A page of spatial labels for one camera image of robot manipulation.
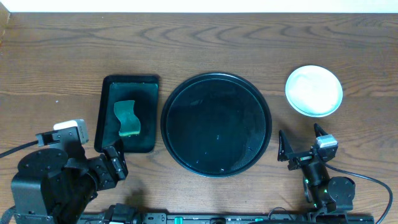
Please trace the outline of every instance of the black round tray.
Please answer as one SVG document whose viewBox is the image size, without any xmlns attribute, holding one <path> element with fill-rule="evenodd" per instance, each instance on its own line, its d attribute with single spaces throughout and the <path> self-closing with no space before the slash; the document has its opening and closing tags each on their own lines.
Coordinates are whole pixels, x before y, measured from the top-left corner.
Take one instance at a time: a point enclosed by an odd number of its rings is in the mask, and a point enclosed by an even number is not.
<svg viewBox="0 0 398 224">
<path fill-rule="evenodd" d="M 251 167 L 265 152 L 272 130 L 257 88 L 226 73 L 183 82 L 167 99 L 160 125 L 172 157 L 206 177 L 228 177 Z"/>
</svg>

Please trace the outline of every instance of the black rectangular tray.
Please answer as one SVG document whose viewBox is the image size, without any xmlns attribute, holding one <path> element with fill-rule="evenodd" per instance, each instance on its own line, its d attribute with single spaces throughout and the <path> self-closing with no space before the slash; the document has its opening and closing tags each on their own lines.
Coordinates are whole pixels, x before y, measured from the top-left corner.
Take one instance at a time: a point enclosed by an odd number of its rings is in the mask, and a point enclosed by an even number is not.
<svg viewBox="0 0 398 224">
<path fill-rule="evenodd" d="M 134 100 L 134 114 L 141 123 L 138 135 L 121 138 L 124 152 L 151 152 L 155 146 L 159 78 L 157 75 L 109 75 L 104 78 L 99 104 L 94 148 L 111 145 L 119 136 L 120 121 L 113 112 L 115 102 Z"/>
</svg>

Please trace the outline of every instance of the white backdrop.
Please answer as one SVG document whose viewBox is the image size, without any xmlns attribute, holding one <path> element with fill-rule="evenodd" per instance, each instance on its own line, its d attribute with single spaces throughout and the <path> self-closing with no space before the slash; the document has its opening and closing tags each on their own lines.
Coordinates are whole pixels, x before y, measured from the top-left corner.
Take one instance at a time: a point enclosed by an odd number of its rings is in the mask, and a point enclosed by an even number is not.
<svg viewBox="0 0 398 224">
<path fill-rule="evenodd" d="M 398 12 L 398 0 L 0 0 L 10 12 Z"/>
</svg>

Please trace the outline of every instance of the table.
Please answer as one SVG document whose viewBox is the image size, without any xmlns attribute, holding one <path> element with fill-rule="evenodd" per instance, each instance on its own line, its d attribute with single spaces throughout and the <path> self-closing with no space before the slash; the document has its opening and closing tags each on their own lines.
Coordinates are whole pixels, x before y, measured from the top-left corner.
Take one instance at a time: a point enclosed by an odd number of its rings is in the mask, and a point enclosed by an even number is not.
<svg viewBox="0 0 398 224">
<path fill-rule="evenodd" d="M 141 211 L 267 213 L 304 211 L 302 174 L 277 162 L 278 130 L 295 150 L 313 143 L 319 123 L 340 142 L 330 164 L 387 183 L 398 195 L 397 14 L 11 14 L 0 46 L 0 150 L 35 139 L 53 124 L 85 119 L 93 149 L 103 78 L 160 76 L 153 152 L 127 154 L 129 176 L 99 192 L 86 211 L 115 203 Z M 309 118 L 288 104 L 284 85 L 295 68 L 320 65 L 343 85 L 340 108 Z M 253 83 L 268 102 L 272 137 L 266 153 L 234 177 L 200 177 L 178 165 L 160 134 L 170 92 L 204 72 L 229 72 Z M 0 160 L 0 213 L 14 205 L 17 163 L 35 147 Z M 331 176 L 340 175 L 330 171 Z M 354 212 L 378 219 L 387 205 L 380 185 L 353 177 Z M 398 222 L 398 206 L 385 223 Z"/>
</svg>

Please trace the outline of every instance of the sponge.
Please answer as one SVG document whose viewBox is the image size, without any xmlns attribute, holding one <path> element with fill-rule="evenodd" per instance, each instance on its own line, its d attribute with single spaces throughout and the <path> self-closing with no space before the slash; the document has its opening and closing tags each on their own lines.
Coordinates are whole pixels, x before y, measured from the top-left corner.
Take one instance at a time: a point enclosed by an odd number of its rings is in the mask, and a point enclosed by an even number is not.
<svg viewBox="0 0 398 224">
<path fill-rule="evenodd" d="M 139 134 L 141 122 L 134 114 L 134 100 L 119 101 L 114 104 L 114 114 L 120 121 L 119 136 L 125 137 Z"/>
</svg>

